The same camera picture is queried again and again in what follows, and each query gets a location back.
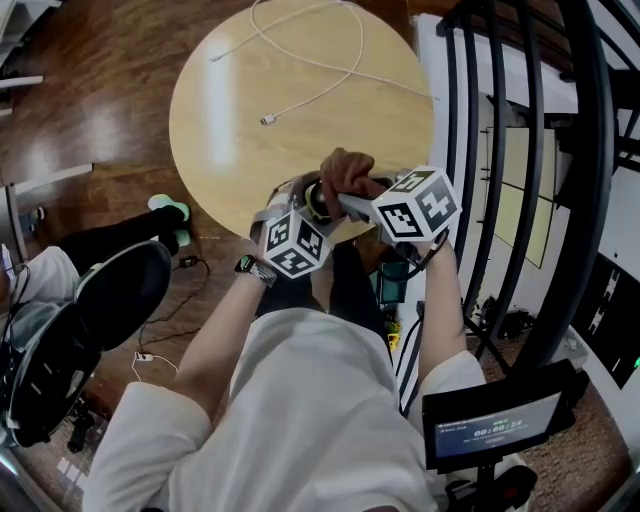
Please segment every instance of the black railing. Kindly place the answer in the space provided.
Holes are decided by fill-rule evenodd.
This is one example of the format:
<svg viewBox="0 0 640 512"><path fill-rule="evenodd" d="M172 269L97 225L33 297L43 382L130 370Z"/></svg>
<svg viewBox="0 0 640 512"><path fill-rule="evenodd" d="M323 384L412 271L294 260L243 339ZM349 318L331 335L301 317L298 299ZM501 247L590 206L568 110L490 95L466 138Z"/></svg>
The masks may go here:
<svg viewBox="0 0 640 512"><path fill-rule="evenodd" d="M617 0L607 0L607 2L616 4ZM500 23L504 22L504 19L496 16L494 0L482 2L462 0L438 24L437 33L446 37L450 77L456 77L455 69L452 74L452 67L455 67L456 63L453 31L461 26L465 38L469 83L469 135L462 194L463 213L460 216L455 244L456 256L460 262L469 225L478 143L479 91L471 16L480 16L486 21L494 83L493 154L482 234L463 309L465 324L480 339L478 357L482 354L484 347L489 348L502 370L507 373L509 365L496 349L495 341L513 298L533 230L543 154L544 102L540 48L534 30L534 21L543 23L566 37L571 49L570 52L564 49L562 51L565 57L571 59L572 79L576 82L579 110L576 125L583 144L575 158L578 159L578 167L581 169L581 190L571 210L565 241L549 290L533 329L514 363L514 369L540 366L549 362L582 297L598 250L606 216L613 169L614 126L611 89L600 31L594 22L587 0L558 0L565 20L564 26L543 13L533 10L527 4L527 0L504 0L504 3L515 7L518 17L517 24L510 20L507 25L510 30L517 28L522 38L529 85L530 131L527 173L518 228L509 265L496 301L495 313L487 329L480 329L471 320L471 313L482 285L491 250L504 169L506 91L500 39ZM611 44L612 41L608 41L606 36L605 42L612 47L613 51L616 51ZM453 88L450 102L456 103L454 107L450 105L451 117L452 108L457 112L458 91L457 83L452 84L451 79L449 86L450 90ZM451 125L449 137L449 148L451 148L451 138L456 137L456 132L451 129ZM447 163L448 171L454 167L455 161Z"/></svg>

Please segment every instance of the black pants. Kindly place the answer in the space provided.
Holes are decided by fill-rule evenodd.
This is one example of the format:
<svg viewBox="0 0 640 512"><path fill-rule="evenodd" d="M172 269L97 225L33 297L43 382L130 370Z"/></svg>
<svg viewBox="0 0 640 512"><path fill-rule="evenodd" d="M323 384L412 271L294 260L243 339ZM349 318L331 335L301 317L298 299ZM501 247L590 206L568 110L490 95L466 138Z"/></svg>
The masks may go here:
<svg viewBox="0 0 640 512"><path fill-rule="evenodd" d="M69 256L78 274L117 252L158 236L173 256L178 242L173 232L185 229L184 214L175 206L165 206L118 224L79 231L63 238L58 246Z"/></svg>
<svg viewBox="0 0 640 512"><path fill-rule="evenodd" d="M313 297L309 274L297 279L279 275L268 288L258 306L257 316L288 308L308 308L322 311ZM329 314L360 325L377 333L385 340L384 318L367 276L360 253L350 243L333 249L333 287L329 298Z"/></svg>

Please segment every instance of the black monitor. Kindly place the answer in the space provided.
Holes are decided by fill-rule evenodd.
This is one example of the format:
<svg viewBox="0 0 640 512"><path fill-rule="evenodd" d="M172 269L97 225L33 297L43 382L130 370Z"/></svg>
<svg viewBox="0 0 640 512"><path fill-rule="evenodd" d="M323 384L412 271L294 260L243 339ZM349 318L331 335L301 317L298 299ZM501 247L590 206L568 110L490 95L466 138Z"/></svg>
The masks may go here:
<svg viewBox="0 0 640 512"><path fill-rule="evenodd" d="M566 428L575 376L568 360L499 382L426 395L427 468L448 472L499 462Z"/></svg>

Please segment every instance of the white shelf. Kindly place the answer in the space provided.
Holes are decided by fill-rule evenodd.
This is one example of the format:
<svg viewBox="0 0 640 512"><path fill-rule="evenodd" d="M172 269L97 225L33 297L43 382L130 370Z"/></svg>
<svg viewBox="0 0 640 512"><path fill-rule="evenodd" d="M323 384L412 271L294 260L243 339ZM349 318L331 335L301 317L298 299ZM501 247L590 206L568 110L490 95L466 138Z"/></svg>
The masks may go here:
<svg viewBox="0 0 640 512"><path fill-rule="evenodd" d="M0 42L20 41L27 30L49 7L58 7L55 0L0 0ZM0 67L11 53L11 45L0 49Z"/></svg>

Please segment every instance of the green shoe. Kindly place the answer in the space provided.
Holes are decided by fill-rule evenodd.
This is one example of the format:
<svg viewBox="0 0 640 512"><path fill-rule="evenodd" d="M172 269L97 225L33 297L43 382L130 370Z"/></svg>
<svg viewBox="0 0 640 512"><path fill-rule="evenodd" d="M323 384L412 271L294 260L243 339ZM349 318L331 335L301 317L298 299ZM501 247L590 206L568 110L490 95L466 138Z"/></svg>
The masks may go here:
<svg viewBox="0 0 640 512"><path fill-rule="evenodd" d="M157 210L158 208L164 208L165 206L175 206L184 214L183 220L189 220L189 207L184 203L177 203L167 194L156 194L155 196L152 196L149 201L147 201L147 206L150 210Z"/></svg>
<svg viewBox="0 0 640 512"><path fill-rule="evenodd" d="M191 243L191 235L186 229L179 229L178 231L174 231L173 234L176 235L178 247L186 247Z"/></svg>

